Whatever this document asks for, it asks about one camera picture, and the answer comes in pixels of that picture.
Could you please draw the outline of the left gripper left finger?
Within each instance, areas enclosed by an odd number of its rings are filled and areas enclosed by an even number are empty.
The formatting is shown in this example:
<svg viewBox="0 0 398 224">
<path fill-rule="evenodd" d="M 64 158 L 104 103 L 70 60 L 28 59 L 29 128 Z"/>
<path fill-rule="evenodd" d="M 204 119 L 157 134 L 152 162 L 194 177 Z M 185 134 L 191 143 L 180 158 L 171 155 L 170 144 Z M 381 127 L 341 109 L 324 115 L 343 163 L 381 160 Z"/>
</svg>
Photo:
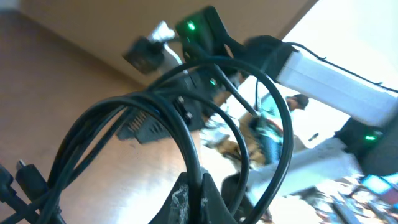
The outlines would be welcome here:
<svg viewBox="0 0 398 224">
<path fill-rule="evenodd" d="M 163 206 L 149 224 L 187 224 L 189 220 L 189 186 L 187 173 L 182 172 Z"/>
</svg>

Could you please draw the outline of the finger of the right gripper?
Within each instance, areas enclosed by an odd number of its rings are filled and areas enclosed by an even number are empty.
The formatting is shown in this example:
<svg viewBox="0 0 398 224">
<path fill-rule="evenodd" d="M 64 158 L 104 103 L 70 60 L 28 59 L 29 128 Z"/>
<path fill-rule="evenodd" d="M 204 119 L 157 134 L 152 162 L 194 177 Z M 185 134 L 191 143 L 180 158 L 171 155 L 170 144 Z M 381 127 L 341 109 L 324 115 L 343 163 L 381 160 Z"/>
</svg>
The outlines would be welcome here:
<svg viewBox="0 0 398 224">
<path fill-rule="evenodd" d="M 234 198 L 236 190 L 238 188 L 238 182 L 240 178 L 240 172 L 234 175 L 227 176 L 223 181 L 221 185 L 221 196 L 226 204 L 228 206 L 231 202 L 231 200 Z M 245 188 L 245 195 L 239 204 L 239 207 L 237 211 L 234 214 L 234 219 L 238 223 L 242 223 L 244 219 L 252 212 L 254 205 L 251 203 L 251 201 L 248 198 L 248 188 Z"/>
</svg>

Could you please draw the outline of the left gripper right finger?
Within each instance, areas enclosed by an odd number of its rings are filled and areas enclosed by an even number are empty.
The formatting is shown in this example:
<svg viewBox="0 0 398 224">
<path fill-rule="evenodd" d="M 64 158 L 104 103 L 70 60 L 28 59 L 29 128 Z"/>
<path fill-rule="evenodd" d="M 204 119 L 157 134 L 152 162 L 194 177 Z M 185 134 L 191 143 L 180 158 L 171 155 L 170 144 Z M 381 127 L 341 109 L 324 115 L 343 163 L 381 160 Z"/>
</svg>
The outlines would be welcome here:
<svg viewBox="0 0 398 224">
<path fill-rule="evenodd" d="M 200 205 L 201 224 L 237 224 L 227 209 L 209 173 L 203 174 Z"/>
</svg>

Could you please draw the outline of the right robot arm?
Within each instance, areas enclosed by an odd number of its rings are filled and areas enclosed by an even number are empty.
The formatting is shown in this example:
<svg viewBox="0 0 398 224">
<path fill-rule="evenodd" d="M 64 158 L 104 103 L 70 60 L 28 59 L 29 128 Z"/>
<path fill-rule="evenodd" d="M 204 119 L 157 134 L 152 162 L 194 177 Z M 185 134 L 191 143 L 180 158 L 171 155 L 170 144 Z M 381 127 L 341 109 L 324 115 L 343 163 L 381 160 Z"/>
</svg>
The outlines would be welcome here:
<svg viewBox="0 0 398 224">
<path fill-rule="evenodd" d="M 244 201 L 251 205 L 246 223 L 256 223 L 277 195 L 358 172 L 376 176 L 397 172 L 397 91 L 324 58 L 310 60 L 304 50 L 300 44 L 268 35 L 240 44 L 229 36 L 212 6 L 187 16 L 175 29 L 161 22 L 132 44 L 124 59 L 142 74 L 160 72 L 149 90 L 165 97 L 186 129 L 202 128 L 204 116 L 217 113 L 241 151 L 238 181 L 222 190 L 216 189 L 210 174 L 200 172 L 196 154 L 190 153 L 187 171 L 177 179 L 153 223 L 234 223 Z M 262 121 L 258 106 L 249 104 L 231 82 L 240 74 L 256 77 L 269 90 L 284 129 L 280 159 L 259 170 L 249 168 L 243 135 L 213 102 L 219 91 L 229 91 L 256 124 Z M 279 85 L 348 114 L 349 123 L 335 137 L 294 152 L 290 103 Z"/>
</svg>

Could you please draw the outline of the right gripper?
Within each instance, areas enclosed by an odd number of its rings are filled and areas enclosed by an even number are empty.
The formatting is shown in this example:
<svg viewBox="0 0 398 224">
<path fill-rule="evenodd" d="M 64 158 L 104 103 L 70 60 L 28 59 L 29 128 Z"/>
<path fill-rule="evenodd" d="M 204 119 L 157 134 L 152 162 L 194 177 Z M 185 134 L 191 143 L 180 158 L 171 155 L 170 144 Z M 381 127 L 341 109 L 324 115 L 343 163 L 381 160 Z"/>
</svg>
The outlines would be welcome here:
<svg viewBox="0 0 398 224">
<path fill-rule="evenodd" d="M 195 68 L 184 71 L 162 82 L 155 82 L 155 90 L 184 91 L 213 101 L 226 87 L 210 68 Z M 214 111 L 197 100 L 181 95 L 169 95 L 168 100 L 179 112 L 190 131 L 202 129 L 205 118 Z M 120 141 L 136 139 L 140 144 L 157 141 L 170 136 L 161 123 L 140 110 L 134 110 L 116 133 Z"/>
</svg>

